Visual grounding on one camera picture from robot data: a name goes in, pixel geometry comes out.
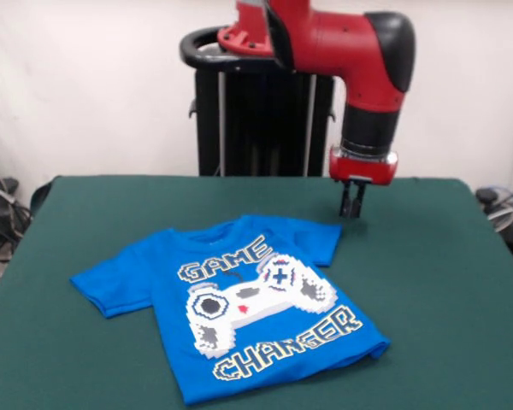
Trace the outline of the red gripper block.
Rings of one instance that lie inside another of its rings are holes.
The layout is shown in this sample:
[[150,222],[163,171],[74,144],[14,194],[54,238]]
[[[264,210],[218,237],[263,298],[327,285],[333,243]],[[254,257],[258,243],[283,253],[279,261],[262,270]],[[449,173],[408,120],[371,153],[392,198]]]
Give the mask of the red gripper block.
[[[363,207],[366,183],[389,185],[397,167],[398,155],[394,151],[382,157],[370,158],[352,155],[340,146],[332,146],[329,150],[329,176],[335,181],[343,182],[339,216],[358,219]],[[357,194],[352,201],[351,181],[357,181]]]

